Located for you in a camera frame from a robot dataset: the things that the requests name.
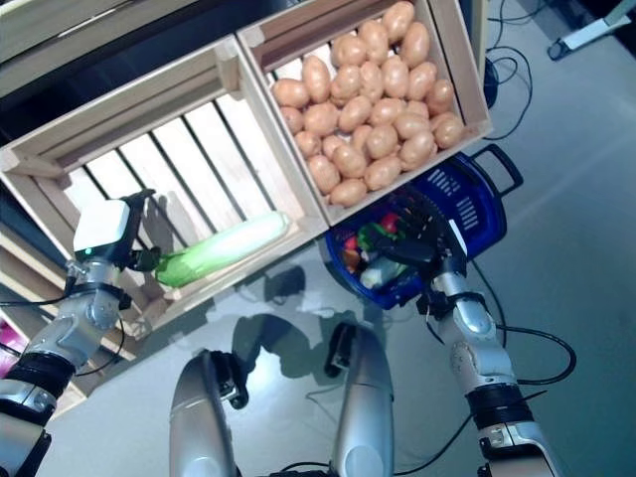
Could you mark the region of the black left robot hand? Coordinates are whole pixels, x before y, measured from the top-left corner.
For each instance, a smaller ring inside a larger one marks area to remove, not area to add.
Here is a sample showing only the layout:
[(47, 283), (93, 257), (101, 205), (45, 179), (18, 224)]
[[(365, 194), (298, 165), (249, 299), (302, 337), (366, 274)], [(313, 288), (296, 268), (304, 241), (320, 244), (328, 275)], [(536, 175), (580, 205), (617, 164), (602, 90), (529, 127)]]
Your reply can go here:
[(153, 271), (159, 264), (161, 249), (134, 249), (145, 201), (155, 191), (141, 192), (119, 199), (94, 202), (85, 207), (75, 231), (73, 247), (79, 263), (108, 262), (120, 270)]

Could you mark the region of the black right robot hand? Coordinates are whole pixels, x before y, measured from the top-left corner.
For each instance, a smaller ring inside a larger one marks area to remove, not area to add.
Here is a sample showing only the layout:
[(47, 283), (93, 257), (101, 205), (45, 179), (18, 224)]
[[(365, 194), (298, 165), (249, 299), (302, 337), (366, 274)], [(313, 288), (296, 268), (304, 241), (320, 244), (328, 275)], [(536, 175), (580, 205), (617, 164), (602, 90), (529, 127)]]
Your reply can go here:
[(389, 196), (397, 215), (397, 232), (387, 236), (370, 232), (370, 244), (380, 254), (413, 267), (430, 282), (443, 273), (467, 274), (467, 252), (440, 209), (425, 195), (410, 188)]

